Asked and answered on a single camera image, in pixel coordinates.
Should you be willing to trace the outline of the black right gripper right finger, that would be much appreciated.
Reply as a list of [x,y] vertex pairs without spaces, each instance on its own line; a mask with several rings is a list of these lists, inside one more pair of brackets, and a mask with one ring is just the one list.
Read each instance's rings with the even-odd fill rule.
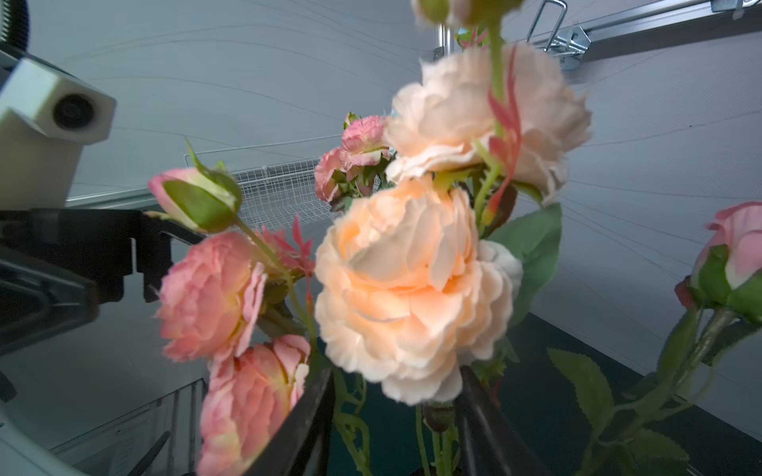
[[464,475],[550,476],[496,407],[470,367],[460,368],[462,392],[454,401],[460,467]]

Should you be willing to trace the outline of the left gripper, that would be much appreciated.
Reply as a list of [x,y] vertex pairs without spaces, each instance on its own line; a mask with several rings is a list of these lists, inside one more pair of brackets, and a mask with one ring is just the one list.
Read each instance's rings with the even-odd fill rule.
[[143,277],[143,299],[159,299],[172,243],[202,236],[140,210],[31,209],[1,214],[1,352],[9,354],[95,321]]

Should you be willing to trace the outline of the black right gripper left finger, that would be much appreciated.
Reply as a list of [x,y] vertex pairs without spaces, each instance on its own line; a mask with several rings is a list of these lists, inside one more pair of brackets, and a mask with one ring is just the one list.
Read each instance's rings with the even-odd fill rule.
[[323,370],[244,475],[326,476],[334,409],[333,373]]

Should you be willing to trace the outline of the peach pink peony spray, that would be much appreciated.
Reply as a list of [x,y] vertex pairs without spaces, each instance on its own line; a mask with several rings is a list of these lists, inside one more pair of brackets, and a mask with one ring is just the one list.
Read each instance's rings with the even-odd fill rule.
[[299,224],[272,231],[243,223],[242,190],[224,165],[194,161],[148,187],[156,218],[202,234],[162,279],[157,313],[165,355],[204,360],[210,371],[196,473],[241,475],[303,396],[312,349],[286,301],[313,276],[312,246]]

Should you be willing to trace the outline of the large pink rose stem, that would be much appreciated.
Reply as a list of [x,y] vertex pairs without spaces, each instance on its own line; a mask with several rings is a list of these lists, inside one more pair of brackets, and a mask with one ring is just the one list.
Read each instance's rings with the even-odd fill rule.
[[359,198],[335,220],[317,248],[315,319],[358,473],[371,471],[370,428],[347,379],[440,411],[462,394],[464,367],[499,382],[517,360],[508,329],[554,277],[561,231],[553,204],[481,234],[468,192],[427,178]]

